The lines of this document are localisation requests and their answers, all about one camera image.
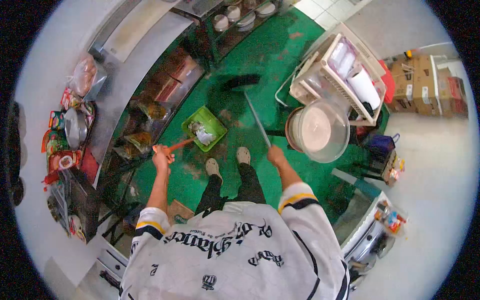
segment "white jersey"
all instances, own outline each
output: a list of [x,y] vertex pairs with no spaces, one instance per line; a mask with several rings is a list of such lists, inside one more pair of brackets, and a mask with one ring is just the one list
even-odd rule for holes
[[120,299],[347,299],[340,246],[306,183],[270,205],[227,202],[222,211],[168,223],[148,207],[132,241]]

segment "paper towel roll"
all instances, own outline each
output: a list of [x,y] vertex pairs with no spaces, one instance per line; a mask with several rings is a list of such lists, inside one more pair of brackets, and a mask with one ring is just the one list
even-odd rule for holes
[[355,76],[347,78],[347,82],[352,86],[360,102],[370,103],[373,110],[380,106],[380,97],[364,68]]

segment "hand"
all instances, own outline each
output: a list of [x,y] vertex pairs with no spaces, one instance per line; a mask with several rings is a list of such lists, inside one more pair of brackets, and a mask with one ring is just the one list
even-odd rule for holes
[[169,164],[175,161],[175,154],[171,154],[171,160],[165,155],[164,149],[167,149],[167,146],[164,145],[155,145],[153,150],[155,154],[152,157],[153,164],[156,168],[157,175],[170,175]]
[[272,147],[268,149],[267,159],[276,168],[278,168],[287,161],[287,159],[283,155],[282,149],[278,148],[275,145],[272,145]]

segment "orange dustpan handle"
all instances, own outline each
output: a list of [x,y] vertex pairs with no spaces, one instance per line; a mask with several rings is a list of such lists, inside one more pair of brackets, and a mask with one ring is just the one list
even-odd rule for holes
[[[168,158],[168,161],[171,162],[171,161],[172,161],[172,156],[171,156],[171,154],[172,154],[173,151],[182,148],[182,147],[185,146],[186,144],[193,142],[195,139],[196,139],[196,137],[193,137],[193,138],[191,138],[191,139],[182,141],[182,142],[180,142],[180,143],[178,143],[178,144],[175,144],[175,145],[173,145],[173,146],[170,146],[170,147],[168,147],[168,148],[163,148],[163,149],[162,149],[163,154],[165,154],[165,156]],[[153,146],[152,148],[153,148],[153,151],[155,151],[155,153],[157,153],[156,145]]]

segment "foot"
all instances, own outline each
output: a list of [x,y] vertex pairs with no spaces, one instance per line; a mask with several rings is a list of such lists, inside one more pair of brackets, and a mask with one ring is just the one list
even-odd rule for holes
[[219,176],[223,184],[223,178],[222,178],[222,175],[220,175],[220,168],[218,167],[218,163],[214,158],[209,158],[207,160],[207,163],[205,164],[205,168],[207,170],[208,176],[212,176],[213,174]]
[[245,163],[247,165],[250,164],[250,151],[246,147],[239,147],[237,149],[237,161],[239,164]]

